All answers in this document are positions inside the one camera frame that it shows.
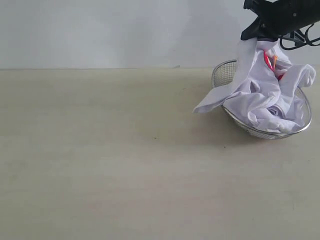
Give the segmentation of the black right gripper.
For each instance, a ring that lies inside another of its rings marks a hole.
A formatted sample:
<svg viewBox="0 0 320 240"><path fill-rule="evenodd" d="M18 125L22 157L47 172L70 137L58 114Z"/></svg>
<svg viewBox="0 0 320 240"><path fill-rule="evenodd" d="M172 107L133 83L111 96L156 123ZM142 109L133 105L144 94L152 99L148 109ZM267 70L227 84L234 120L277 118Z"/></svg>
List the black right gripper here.
<svg viewBox="0 0 320 240"><path fill-rule="evenodd" d="M243 8L257 18L242 31L242 41L278 38L320 21L318 0L246 0Z"/></svg>

